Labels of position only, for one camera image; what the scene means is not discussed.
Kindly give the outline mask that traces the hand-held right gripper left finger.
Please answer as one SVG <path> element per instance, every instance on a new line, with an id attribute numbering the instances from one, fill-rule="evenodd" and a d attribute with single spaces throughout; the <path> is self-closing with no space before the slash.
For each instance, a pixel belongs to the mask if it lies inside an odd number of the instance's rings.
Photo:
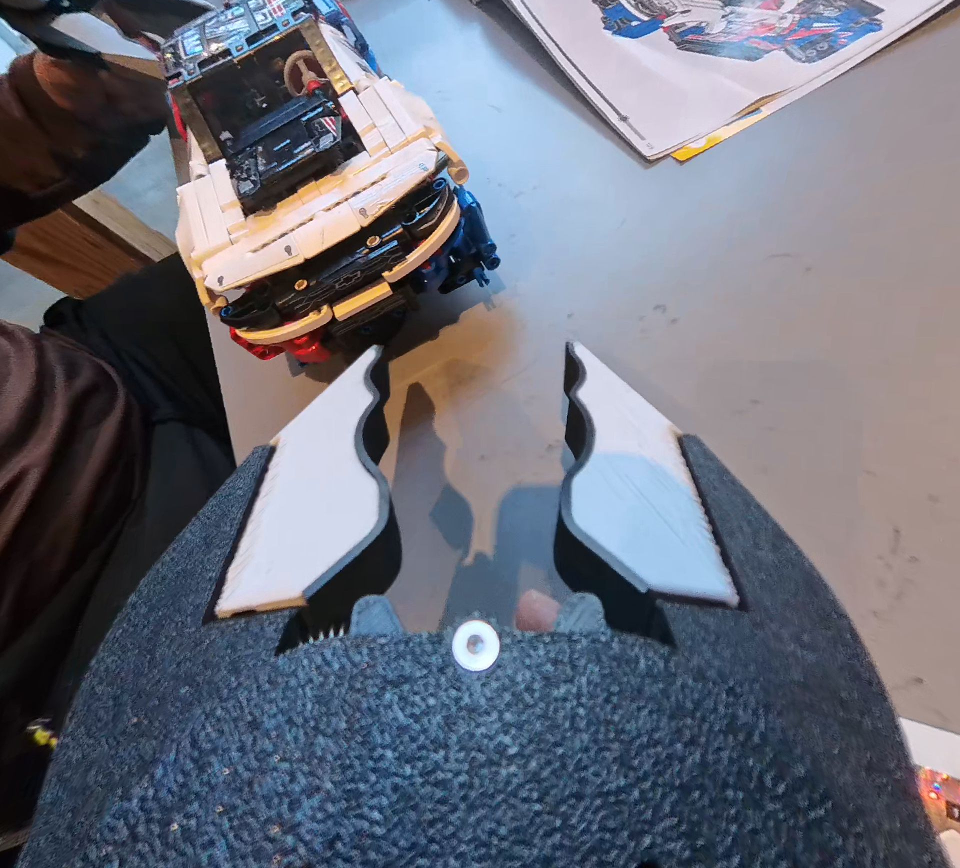
<path id="1" fill-rule="evenodd" d="M 380 461 L 390 441 L 382 346 L 349 365 L 274 438 L 213 615 L 306 608 L 347 619 L 385 593 L 402 538 Z"/>

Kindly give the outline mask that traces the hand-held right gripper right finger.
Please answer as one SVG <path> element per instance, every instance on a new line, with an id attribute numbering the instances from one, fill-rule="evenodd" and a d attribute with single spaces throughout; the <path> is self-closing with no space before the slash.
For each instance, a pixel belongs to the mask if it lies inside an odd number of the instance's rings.
<path id="1" fill-rule="evenodd" d="M 582 343 L 564 349 L 555 566 L 611 629 L 671 643 L 665 603 L 737 611 L 737 579 L 678 427 Z"/>

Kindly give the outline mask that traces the toy brick race car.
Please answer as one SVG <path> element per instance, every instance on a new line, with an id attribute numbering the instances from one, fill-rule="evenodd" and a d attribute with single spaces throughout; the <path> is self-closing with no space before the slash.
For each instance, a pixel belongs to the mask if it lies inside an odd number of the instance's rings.
<path id="1" fill-rule="evenodd" d="M 187 145 L 175 241 L 256 358 L 383 343 L 500 264 L 468 167 L 336 0 L 228 0 L 162 45 Z"/>

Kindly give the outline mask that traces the person's left forearm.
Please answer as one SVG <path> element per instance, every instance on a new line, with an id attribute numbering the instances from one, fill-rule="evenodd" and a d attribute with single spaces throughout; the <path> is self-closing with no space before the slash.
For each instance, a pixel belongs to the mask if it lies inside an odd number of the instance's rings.
<path id="1" fill-rule="evenodd" d="M 165 84 L 32 51 L 1 78 L 1 228 L 89 193 L 166 126 Z"/>

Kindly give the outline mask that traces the person's right hand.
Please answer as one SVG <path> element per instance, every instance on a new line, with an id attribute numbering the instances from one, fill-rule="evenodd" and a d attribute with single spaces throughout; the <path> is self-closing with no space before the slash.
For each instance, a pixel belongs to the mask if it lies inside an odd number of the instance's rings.
<path id="1" fill-rule="evenodd" d="M 561 603 L 554 597 L 530 588 L 518 599 L 513 625 L 521 632 L 551 632 L 556 625 L 561 608 Z"/>

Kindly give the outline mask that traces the person's dark sweater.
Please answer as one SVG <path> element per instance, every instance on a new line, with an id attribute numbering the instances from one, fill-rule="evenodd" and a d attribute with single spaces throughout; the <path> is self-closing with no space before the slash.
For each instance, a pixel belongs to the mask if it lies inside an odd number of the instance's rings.
<path id="1" fill-rule="evenodd" d="M 32 816 L 90 661 L 234 471 L 207 312 L 174 254 L 39 331 L 2 322 L 2 831 Z"/>

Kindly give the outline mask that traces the yellow leaflet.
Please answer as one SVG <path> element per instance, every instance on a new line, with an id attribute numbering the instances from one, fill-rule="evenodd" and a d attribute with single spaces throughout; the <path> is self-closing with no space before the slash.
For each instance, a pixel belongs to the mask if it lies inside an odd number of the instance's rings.
<path id="1" fill-rule="evenodd" d="M 753 124 L 766 118 L 770 111 L 765 107 L 758 107 L 716 129 L 709 134 L 694 139 L 672 152 L 670 157 L 678 163 L 685 163 L 705 153 L 711 148 L 733 137 L 735 134 L 748 129 Z"/>

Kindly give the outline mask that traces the holographic sticker sheet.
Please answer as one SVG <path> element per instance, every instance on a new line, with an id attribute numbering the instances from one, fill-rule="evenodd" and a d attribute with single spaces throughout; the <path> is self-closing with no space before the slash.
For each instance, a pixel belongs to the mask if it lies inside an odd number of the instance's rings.
<path id="1" fill-rule="evenodd" d="M 899 718 L 918 794 L 948 866 L 959 866 L 959 734 Z"/>

